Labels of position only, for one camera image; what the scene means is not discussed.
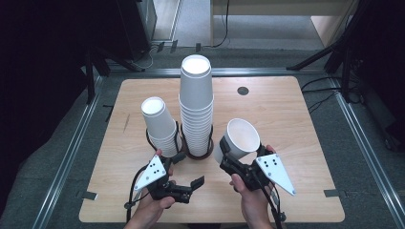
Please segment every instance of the black metal stand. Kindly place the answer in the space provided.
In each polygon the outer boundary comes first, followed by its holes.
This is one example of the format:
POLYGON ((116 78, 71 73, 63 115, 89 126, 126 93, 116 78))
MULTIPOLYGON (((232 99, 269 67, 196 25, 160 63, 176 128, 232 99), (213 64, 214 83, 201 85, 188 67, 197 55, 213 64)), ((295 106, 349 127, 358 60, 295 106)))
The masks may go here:
POLYGON ((326 73, 335 73, 339 66, 343 63, 341 85, 342 95, 346 102, 349 103, 349 79, 352 62, 352 44, 354 43, 356 36, 361 33, 361 31, 359 31, 359 24, 362 20, 364 20, 364 14, 371 2, 372 0, 361 0, 358 3, 357 11, 354 14, 351 22, 336 42, 302 61, 301 63, 291 67, 286 67, 286 69, 289 71, 300 71, 309 64, 331 53, 330 58, 324 66, 324 70, 326 73))
POLYGON ((125 60, 115 56, 114 54, 107 52, 101 48, 88 47, 86 50, 86 76, 87 76, 87 104, 90 104, 96 95, 95 90, 95 80, 93 73, 93 66, 96 67, 100 75, 109 76, 111 69, 108 67, 105 58, 112 59, 114 62, 118 63, 125 69, 131 72, 141 72, 137 67, 131 65, 125 60))

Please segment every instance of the tall stack of cups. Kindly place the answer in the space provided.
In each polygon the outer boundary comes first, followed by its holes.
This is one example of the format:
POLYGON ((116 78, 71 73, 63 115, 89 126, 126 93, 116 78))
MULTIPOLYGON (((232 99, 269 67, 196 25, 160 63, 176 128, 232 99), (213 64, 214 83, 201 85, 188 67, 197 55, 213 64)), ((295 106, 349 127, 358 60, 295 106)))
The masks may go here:
POLYGON ((208 153, 214 94, 211 64, 202 55, 189 55, 181 63, 181 125, 190 155, 208 153))

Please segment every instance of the hand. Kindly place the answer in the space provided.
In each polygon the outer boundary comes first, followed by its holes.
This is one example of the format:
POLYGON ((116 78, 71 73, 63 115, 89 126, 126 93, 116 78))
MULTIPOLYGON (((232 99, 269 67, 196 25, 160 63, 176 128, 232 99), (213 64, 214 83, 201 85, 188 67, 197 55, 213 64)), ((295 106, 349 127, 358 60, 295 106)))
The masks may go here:
MULTIPOLYGON (((275 152, 274 149, 267 145, 269 151, 275 152)), ((270 219, 268 218, 268 201, 262 190, 258 189, 250 192, 245 186, 244 181, 237 174, 231 176, 232 181, 229 182, 241 194, 242 214, 251 229, 270 229, 270 219)))
MULTIPOLYGON (((161 156, 161 150, 157 150, 156 154, 161 156)), ((169 169, 169 176, 173 175, 172 168, 169 169)), ((142 189, 143 197, 147 195, 148 190, 146 188, 142 189)), ((153 200, 150 195, 143 198, 138 205, 137 210, 134 215, 125 225, 124 229, 138 229, 138 228, 150 228, 152 227, 160 218, 163 210, 169 208, 175 203, 172 197, 166 197, 160 200, 153 200)))

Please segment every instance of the short stack of cups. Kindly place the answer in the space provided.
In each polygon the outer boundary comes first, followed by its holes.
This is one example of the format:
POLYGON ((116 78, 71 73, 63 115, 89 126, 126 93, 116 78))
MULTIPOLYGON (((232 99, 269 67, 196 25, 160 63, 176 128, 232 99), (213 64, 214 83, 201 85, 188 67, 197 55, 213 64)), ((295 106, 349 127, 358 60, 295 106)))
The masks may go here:
POLYGON ((162 156, 172 157, 181 149, 181 137, 176 121, 173 119, 164 101, 159 97, 149 97, 141 105, 147 134, 153 145, 161 149, 162 156))

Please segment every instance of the wooden table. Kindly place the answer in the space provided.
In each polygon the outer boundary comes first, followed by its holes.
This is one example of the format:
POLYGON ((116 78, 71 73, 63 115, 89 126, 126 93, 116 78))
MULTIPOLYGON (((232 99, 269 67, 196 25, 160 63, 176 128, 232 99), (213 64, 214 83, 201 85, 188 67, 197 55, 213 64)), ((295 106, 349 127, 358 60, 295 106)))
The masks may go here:
MULTIPOLYGON (((309 112, 293 76, 213 78, 215 95, 213 140, 218 142, 227 122, 243 118, 257 129, 264 144, 271 144, 286 167, 297 192, 295 197, 279 187, 281 210, 287 222, 339 222, 345 217, 338 197, 326 198, 324 190, 335 189, 309 112), (239 95, 247 87, 248 95, 239 95)), ((161 97, 171 115, 180 120, 180 79, 129 79, 120 88, 80 220, 124 222, 123 205, 128 200, 134 174, 154 154, 145 138, 140 104, 150 96, 161 97)), ((256 154, 241 159, 250 164, 256 154)), ((226 174, 213 156, 204 160, 186 158, 174 166, 179 185, 205 176, 205 184, 189 204, 176 203, 164 211, 160 222, 244 222, 240 196, 228 184, 226 174)))

